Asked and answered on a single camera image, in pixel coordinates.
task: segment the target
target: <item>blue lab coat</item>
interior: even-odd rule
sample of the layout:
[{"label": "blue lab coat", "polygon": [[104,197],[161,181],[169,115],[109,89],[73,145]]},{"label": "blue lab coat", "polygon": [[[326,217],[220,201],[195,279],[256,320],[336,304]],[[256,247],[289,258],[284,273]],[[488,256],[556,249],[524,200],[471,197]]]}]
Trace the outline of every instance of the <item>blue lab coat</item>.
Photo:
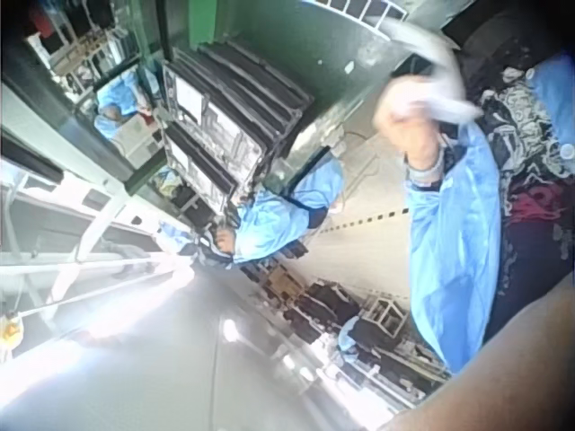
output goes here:
[{"label": "blue lab coat", "polygon": [[[297,184],[293,199],[310,208],[327,208],[343,190],[340,162],[327,153]],[[309,212],[269,190],[262,190],[250,206],[238,208],[241,224],[235,235],[234,262],[261,259],[300,238]]]}]

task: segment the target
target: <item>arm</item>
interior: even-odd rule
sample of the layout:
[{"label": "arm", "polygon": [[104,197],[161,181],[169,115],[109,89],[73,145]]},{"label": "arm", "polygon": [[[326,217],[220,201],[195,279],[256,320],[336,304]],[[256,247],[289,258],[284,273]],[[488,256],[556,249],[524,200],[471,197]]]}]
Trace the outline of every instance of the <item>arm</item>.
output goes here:
[{"label": "arm", "polygon": [[575,399],[572,280],[528,306],[461,374],[384,430],[561,429]]},{"label": "arm", "polygon": [[[437,129],[423,113],[394,119],[384,93],[374,123],[404,151],[412,168],[444,175],[438,161]],[[458,372],[482,345],[489,319],[500,247],[499,174],[487,139],[477,125],[461,127],[464,158],[444,175],[438,189],[410,185],[411,310],[421,335]]]}]

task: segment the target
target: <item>wrist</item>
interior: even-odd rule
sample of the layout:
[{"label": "wrist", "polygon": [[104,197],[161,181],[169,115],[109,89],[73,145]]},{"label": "wrist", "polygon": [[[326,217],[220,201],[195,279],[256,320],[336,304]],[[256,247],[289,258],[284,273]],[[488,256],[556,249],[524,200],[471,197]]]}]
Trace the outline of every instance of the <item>wrist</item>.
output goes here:
[{"label": "wrist", "polygon": [[423,151],[408,152],[405,157],[410,168],[416,171],[427,171],[438,162],[439,144],[432,145],[431,148]]}]

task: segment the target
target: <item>equipment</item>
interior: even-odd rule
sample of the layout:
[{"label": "equipment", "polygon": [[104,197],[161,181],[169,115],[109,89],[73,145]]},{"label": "equipment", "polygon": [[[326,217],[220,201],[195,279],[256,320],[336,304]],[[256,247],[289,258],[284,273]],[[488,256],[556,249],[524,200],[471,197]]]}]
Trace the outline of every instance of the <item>equipment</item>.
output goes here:
[{"label": "equipment", "polygon": [[164,85],[168,161],[219,216],[285,154],[314,100],[233,42],[175,49]]}]

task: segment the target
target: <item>red fabric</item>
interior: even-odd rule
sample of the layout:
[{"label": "red fabric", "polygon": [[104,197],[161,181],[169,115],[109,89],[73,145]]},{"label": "red fabric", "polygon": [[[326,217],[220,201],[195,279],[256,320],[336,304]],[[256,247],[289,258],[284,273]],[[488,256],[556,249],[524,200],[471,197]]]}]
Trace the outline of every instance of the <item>red fabric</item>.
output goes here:
[{"label": "red fabric", "polygon": [[557,184],[536,186],[517,195],[512,204],[512,224],[526,220],[557,220],[567,208],[562,204],[563,189]]},{"label": "red fabric", "polygon": [[39,7],[32,7],[28,11],[28,16],[30,17],[30,21],[34,23],[36,30],[40,32],[40,35],[43,38],[48,38],[54,32],[54,28],[52,27],[52,23],[48,19],[48,16],[46,16],[44,11]]}]

